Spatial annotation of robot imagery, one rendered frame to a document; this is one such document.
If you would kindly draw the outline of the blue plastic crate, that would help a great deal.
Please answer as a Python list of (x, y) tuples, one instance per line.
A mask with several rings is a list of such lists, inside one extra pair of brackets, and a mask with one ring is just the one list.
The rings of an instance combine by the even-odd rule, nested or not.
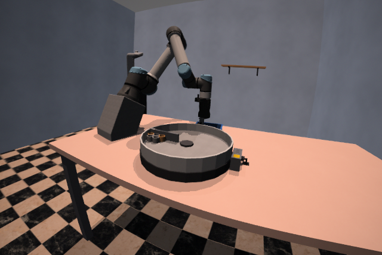
[(223, 125), (222, 124), (215, 124), (215, 123), (209, 123), (209, 122), (204, 122), (204, 125), (210, 126), (210, 127), (215, 127), (220, 130), (222, 130)]

